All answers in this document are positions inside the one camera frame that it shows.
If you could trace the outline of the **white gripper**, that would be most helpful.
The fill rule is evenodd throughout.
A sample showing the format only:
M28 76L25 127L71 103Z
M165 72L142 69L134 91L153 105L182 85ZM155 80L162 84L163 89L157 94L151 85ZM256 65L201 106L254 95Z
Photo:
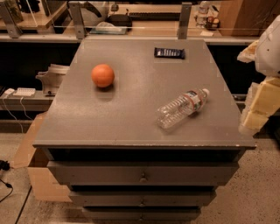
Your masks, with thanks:
M248 89L245 108L241 112L239 131L253 136L280 109L280 15L258 40L242 50L237 59L255 61L255 70L266 77L260 84L253 82Z

